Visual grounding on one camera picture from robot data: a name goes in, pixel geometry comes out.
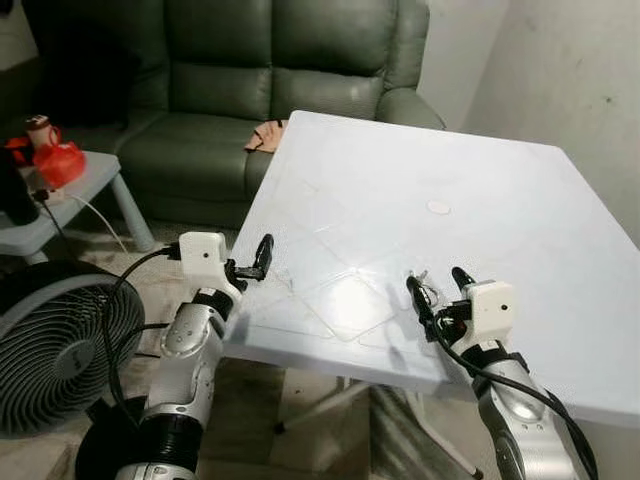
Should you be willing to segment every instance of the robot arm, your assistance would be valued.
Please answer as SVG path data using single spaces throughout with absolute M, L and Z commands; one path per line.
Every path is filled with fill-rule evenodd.
M 266 235 L 253 266 L 237 268 L 227 259 L 223 235 L 190 232 L 180 237 L 182 269 L 198 291 L 180 306 L 162 336 L 162 358 L 138 425 L 137 461 L 121 468 L 116 480 L 196 479 L 226 322 L 247 288 L 241 279 L 264 279 L 272 248 L 273 237 Z
M 477 369 L 514 380 L 547 397 L 529 376 L 522 356 L 506 350 L 514 315 L 513 288 L 504 282 L 476 283 L 457 267 L 452 273 L 463 299 L 436 313 L 422 282 L 413 276 L 407 280 L 427 340 L 444 341 Z M 480 416 L 493 439 L 504 480 L 578 479 L 547 405 L 527 393 L 487 380 L 475 369 L 462 370 L 478 399 Z

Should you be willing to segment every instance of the white cable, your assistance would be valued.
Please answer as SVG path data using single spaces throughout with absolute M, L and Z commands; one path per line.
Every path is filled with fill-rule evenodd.
M 476 471 L 478 470 L 475 465 L 473 465 L 469 460 L 467 460 L 462 453 L 458 451 L 458 449 L 451 443 L 449 440 L 444 438 L 438 432 L 436 432 L 431 425 L 429 425 L 424 418 L 424 414 L 422 413 L 419 406 L 419 397 L 417 393 L 410 392 L 408 390 L 404 391 L 405 397 L 407 399 L 407 403 L 409 404 L 409 408 L 413 413 L 413 416 L 416 417 L 418 421 L 418 425 L 420 428 L 426 433 L 431 440 L 433 440 L 444 452 L 449 455 L 449 457 L 456 462 L 462 469 L 467 472 L 469 475 L 474 476 Z
M 85 199 L 78 197 L 77 195 L 73 195 L 71 193 L 68 193 L 66 195 L 68 197 L 71 197 L 74 200 L 84 204 L 84 206 L 89 207 L 91 210 L 93 210 L 93 213 L 95 213 L 100 218 L 100 220 L 102 220 L 102 223 L 104 223 L 106 225 L 106 227 L 109 229 L 109 232 L 111 233 L 111 235 L 113 236 L 115 241 L 118 242 L 118 244 L 120 245 L 120 248 L 122 248 L 122 251 L 124 253 L 126 253 L 126 254 L 129 253 L 129 250 L 127 250 L 127 247 L 124 246 L 124 243 L 122 243 L 122 240 L 120 240 L 120 237 L 116 234 L 116 231 L 113 229 L 113 227 L 111 226 L 109 221 L 106 218 L 104 218 L 104 216 L 98 211 L 98 209 L 96 207 L 91 205 Z

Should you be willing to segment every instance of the black fan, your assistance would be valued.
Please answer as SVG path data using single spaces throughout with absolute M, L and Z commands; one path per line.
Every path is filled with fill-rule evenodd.
M 109 368 L 100 315 L 118 277 L 82 262 L 32 265 L 0 282 L 0 437 L 55 428 L 104 393 Z M 113 345 L 144 323 L 127 282 L 109 308 Z M 118 359 L 133 356 L 140 335 Z

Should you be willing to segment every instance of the white table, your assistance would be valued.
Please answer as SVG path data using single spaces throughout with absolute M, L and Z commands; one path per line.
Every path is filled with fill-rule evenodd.
M 103 188 L 111 185 L 136 246 L 141 251 L 150 250 L 154 244 L 153 236 L 120 175 L 120 163 L 117 157 L 97 152 L 84 153 L 87 158 L 84 173 L 65 185 L 63 191 L 89 202 Z M 82 208 L 84 205 L 73 198 L 50 206 L 51 213 L 61 227 L 69 223 Z M 21 256 L 28 263 L 45 262 L 47 257 L 41 249 L 55 235 L 57 235 L 55 225 L 46 212 L 41 211 L 40 217 L 34 222 L 18 227 L 11 226 L 4 213 L 0 214 L 0 254 L 2 255 Z
M 516 287 L 510 347 L 576 417 L 640 426 L 640 254 L 559 148 L 295 112 L 233 258 L 267 232 L 228 355 L 467 396 L 404 285 L 457 299 L 458 265 Z

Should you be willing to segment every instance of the sofa backrest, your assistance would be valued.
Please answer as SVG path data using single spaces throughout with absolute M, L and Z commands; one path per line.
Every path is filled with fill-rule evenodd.
M 373 118 L 418 83 L 425 0 L 23 0 L 41 53 L 90 18 L 142 59 L 132 103 L 265 120 L 295 109 Z

